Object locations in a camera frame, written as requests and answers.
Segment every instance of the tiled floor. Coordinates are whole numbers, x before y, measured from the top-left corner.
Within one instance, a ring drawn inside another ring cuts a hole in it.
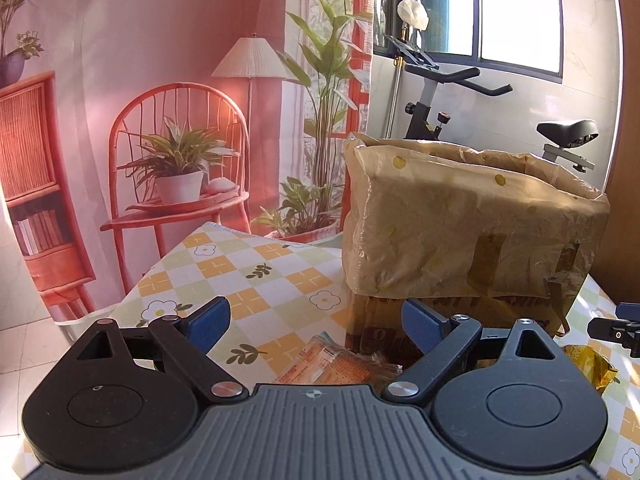
[[[20,441],[24,403],[69,348],[51,319],[0,330],[0,478],[16,478],[11,461]]]

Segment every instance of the red chair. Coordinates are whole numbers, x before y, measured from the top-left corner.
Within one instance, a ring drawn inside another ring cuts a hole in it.
[[[166,135],[164,117],[188,128],[215,128],[225,139],[226,146],[236,150],[238,157],[225,158],[224,166],[212,166],[209,176],[224,176],[239,186],[238,196],[215,205],[181,212],[180,208],[168,214],[154,215],[148,211],[130,209],[139,204],[149,204],[154,194],[154,183],[136,188],[131,170],[118,168],[145,155],[140,148],[141,135]],[[125,292],[132,289],[124,259],[124,229],[154,228],[160,257],[168,253],[162,237],[162,224],[183,222],[209,217],[220,223],[220,212],[235,208],[244,231],[250,233],[245,202],[249,198],[246,158],[249,137],[246,121],[240,108],[225,94],[215,88],[197,83],[171,83],[153,88],[133,99],[113,123],[109,136],[109,197],[111,221],[101,226],[101,231],[113,230],[118,257],[118,267]]]

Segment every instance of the pink wall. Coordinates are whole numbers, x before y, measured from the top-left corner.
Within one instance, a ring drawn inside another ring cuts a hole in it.
[[[123,297],[108,217],[107,143],[117,114],[135,96],[175,81],[212,84],[246,109],[246,83],[210,74],[236,39],[256,32],[284,43],[284,0],[31,0],[16,32],[35,28],[45,52],[24,77],[56,71],[58,120],[70,190],[98,279],[87,289],[98,306]],[[252,215],[278,199],[282,83],[260,81],[254,99]],[[271,192],[258,192],[268,183]],[[165,228],[170,246],[201,224]],[[151,228],[126,232],[127,265],[136,281],[158,260]]]

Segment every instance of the exercise bike seat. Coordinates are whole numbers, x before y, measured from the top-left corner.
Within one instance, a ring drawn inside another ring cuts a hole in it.
[[[598,136],[598,125],[592,119],[546,121],[536,130],[560,148],[577,148]]]

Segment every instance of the bookshelf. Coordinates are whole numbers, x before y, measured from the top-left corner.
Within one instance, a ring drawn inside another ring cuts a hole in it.
[[[0,89],[0,182],[45,305],[68,319],[94,311],[84,284],[95,275],[66,181],[53,72]]]

